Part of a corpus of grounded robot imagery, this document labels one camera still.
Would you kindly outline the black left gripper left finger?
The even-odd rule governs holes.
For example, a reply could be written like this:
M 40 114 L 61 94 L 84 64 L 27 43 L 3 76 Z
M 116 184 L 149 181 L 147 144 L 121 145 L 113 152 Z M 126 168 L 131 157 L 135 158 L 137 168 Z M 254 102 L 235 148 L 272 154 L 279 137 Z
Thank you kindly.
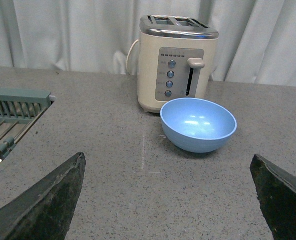
M 0 208 L 0 240 L 63 240 L 81 193 L 86 160 L 74 154 Z

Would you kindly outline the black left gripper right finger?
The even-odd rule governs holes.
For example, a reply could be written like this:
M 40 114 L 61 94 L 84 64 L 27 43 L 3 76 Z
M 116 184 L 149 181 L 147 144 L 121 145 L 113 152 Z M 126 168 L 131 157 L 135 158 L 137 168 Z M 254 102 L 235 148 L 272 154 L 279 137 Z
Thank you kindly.
M 275 240 L 296 240 L 296 177 L 255 154 L 250 164 L 257 199 Z

